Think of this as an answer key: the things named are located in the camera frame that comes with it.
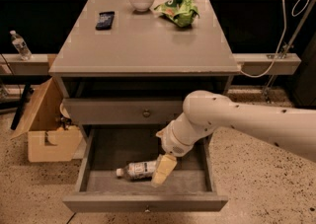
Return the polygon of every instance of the closed drawer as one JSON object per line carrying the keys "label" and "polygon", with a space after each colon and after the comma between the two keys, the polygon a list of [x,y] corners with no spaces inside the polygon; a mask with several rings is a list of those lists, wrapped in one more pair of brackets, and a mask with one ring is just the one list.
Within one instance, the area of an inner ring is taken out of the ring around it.
{"label": "closed drawer", "polygon": [[80,124],[162,124],[182,112],[180,99],[65,99],[63,104]]}
{"label": "closed drawer", "polygon": [[129,162],[154,160],[161,153],[158,125],[106,126],[92,130],[75,191],[64,197],[74,212],[219,211],[226,196],[214,191],[208,140],[178,160],[161,187],[150,180],[118,179],[116,169]]}

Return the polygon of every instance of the terrazzo floor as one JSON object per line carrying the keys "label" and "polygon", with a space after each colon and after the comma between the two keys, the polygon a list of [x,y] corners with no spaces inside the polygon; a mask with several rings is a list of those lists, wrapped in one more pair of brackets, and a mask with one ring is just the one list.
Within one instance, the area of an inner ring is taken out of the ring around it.
{"label": "terrazzo floor", "polygon": [[[265,103],[259,89],[228,96]],[[291,106],[282,89],[270,98],[271,106]],[[316,164],[227,128],[217,129],[209,145],[217,193],[229,198],[220,212],[77,213],[70,220],[62,197],[74,189],[80,160],[30,163],[27,136],[9,140],[13,115],[0,115],[0,224],[316,223]]]}

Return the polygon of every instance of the snack bag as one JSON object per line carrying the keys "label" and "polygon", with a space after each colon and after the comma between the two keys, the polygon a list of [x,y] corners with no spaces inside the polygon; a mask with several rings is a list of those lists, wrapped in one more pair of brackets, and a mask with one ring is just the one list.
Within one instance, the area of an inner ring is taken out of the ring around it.
{"label": "snack bag", "polygon": [[198,15],[198,7],[193,0],[169,0],[155,10],[181,28],[190,25]]}

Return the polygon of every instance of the bottle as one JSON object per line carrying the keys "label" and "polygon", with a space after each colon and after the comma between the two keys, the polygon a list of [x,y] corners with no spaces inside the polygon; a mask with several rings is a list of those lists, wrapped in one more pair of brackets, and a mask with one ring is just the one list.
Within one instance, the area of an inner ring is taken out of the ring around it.
{"label": "bottle", "polygon": [[24,41],[24,39],[15,31],[10,31],[10,34],[11,34],[11,43],[19,51],[19,54],[21,55],[21,59],[24,61],[30,60],[32,57],[32,54],[26,42]]}
{"label": "bottle", "polygon": [[156,161],[129,163],[124,168],[117,169],[117,176],[129,181],[151,178],[156,170]]}

